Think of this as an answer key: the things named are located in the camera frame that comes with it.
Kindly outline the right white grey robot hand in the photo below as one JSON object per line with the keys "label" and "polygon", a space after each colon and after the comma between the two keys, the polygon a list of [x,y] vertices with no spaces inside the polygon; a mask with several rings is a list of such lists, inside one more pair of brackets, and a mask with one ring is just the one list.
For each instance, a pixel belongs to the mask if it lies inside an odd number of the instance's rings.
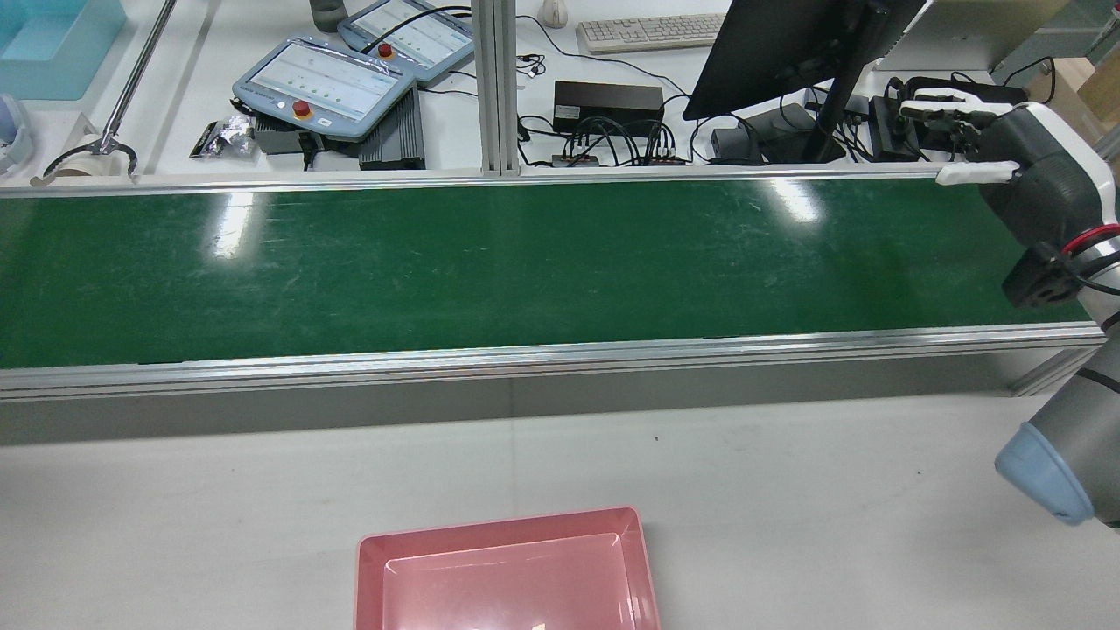
{"label": "right white grey robot hand", "polygon": [[984,102],[954,89],[923,89],[900,115],[951,123],[969,139],[965,159],[935,177],[976,185],[1021,245],[1039,242],[1080,254],[1117,237],[1116,175],[1067,121],[1037,102]]}

